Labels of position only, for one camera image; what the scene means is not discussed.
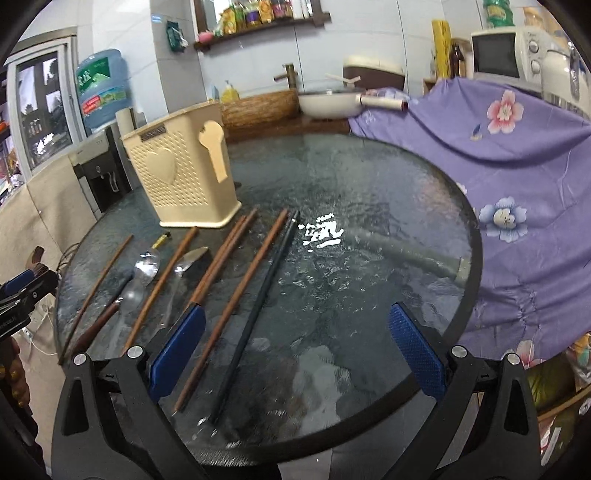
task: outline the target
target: metal spoon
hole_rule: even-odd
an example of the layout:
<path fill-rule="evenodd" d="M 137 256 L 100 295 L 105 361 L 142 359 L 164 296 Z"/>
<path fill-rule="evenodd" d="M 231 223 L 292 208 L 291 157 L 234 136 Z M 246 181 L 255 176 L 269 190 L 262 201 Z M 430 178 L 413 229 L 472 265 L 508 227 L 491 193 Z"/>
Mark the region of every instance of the metal spoon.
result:
<path fill-rule="evenodd" d="M 126 313 L 139 306 L 144 299 L 146 286 L 152 282 L 160 267 L 160 254 L 156 249 L 168 238 L 170 238 L 170 232 L 161 235 L 152 248 L 139 256 L 139 260 L 134 266 L 134 273 L 125 279 L 96 321 L 76 341 L 72 349 L 72 357 L 78 353 L 86 352 L 90 348 L 102 328 L 119 311 L 122 303 L 125 304 L 124 311 Z"/>
<path fill-rule="evenodd" d="M 206 255 L 208 252 L 209 252 L 208 247 L 201 247 L 201 248 L 196 248 L 195 250 L 191 250 L 190 252 L 183 255 L 181 260 L 174 267 L 175 276 L 173 279 L 173 281 L 174 281 L 173 294 L 170 297 L 170 301 L 168 302 L 168 306 L 166 307 L 166 312 L 164 313 L 162 321 L 160 322 L 159 329 L 169 327 L 171 325 L 171 315 L 172 315 L 172 311 L 173 311 L 173 305 L 174 305 L 175 298 L 177 297 L 178 290 L 181 286 L 181 280 L 182 280 L 183 276 L 185 275 L 185 273 L 187 273 L 187 271 L 193 265 L 196 264 L 196 262 L 198 260 L 201 260 L 204 257 L 204 255 Z M 211 255 L 206 260 L 207 261 L 205 261 L 205 262 L 200 262 L 200 265 L 202 266 L 202 268 L 199 269 L 201 275 L 203 275 L 203 273 L 205 272 L 205 270 L 208 268 L 209 264 L 211 263 Z"/>

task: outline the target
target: brown lid container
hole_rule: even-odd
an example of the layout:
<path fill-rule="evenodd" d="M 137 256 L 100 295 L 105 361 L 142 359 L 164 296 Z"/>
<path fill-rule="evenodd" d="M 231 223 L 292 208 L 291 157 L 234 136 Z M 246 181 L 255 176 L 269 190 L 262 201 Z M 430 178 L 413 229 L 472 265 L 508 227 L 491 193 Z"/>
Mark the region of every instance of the brown lid container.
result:
<path fill-rule="evenodd" d="M 347 79 L 361 77 L 361 80 L 355 82 L 355 86 L 366 90 L 384 87 L 404 90 L 406 80 L 406 75 L 400 65 L 360 56 L 349 57 L 345 60 L 343 77 Z"/>

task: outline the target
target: pan lid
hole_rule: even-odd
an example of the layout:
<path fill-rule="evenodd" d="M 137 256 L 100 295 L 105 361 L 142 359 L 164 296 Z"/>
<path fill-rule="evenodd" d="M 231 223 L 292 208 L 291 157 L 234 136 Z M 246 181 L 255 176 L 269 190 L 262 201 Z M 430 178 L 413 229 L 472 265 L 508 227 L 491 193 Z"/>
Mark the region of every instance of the pan lid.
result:
<path fill-rule="evenodd" d="M 327 90 L 315 90 L 313 92 L 300 92 L 299 96 L 303 95 L 337 95 L 339 93 L 365 93 L 364 88 L 332 88 Z"/>

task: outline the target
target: blue flower pattern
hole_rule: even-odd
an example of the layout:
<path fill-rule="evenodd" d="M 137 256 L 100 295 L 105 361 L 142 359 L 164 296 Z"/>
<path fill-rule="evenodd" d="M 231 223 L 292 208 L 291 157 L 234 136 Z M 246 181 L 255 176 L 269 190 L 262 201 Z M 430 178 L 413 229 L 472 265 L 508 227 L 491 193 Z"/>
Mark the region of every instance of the blue flower pattern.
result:
<path fill-rule="evenodd" d="M 527 234 L 527 209 L 517 206 L 513 197 L 485 205 L 478 219 L 486 226 L 486 236 L 497 237 L 508 244 Z"/>

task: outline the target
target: window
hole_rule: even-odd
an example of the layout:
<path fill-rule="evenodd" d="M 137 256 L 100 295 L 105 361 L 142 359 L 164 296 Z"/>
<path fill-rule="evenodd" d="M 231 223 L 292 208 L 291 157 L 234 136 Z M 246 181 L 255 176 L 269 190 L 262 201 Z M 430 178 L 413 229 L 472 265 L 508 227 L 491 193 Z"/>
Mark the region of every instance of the window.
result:
<path fill-rule="evenodd" d="M 8 105 L 15 149 L 29 179 L 49 159 L 85 136 L 74 86 L 71 38 L 8 59 Z"/>

